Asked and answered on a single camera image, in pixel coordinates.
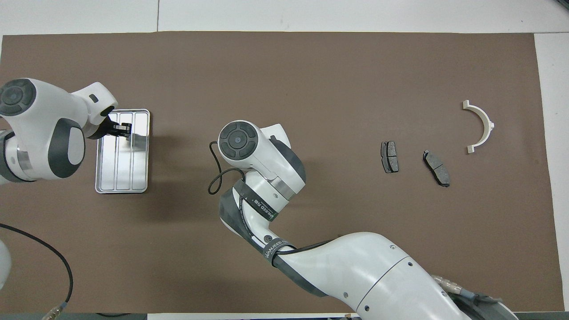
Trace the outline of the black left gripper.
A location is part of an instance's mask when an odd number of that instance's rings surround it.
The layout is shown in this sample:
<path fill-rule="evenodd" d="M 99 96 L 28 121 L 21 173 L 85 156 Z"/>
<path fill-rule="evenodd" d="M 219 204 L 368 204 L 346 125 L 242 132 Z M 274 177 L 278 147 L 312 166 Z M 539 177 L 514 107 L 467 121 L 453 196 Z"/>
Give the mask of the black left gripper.
<path fill-rule="evenodd" d="M 105 135 L 111 136 L 130 136 L 132 129 L 131 123 L 118 124 L 109 117 L 105 117 L 104 121 L 98 125 L 97 130 L 92 134 L 92 139 L 97 140 Z"/>

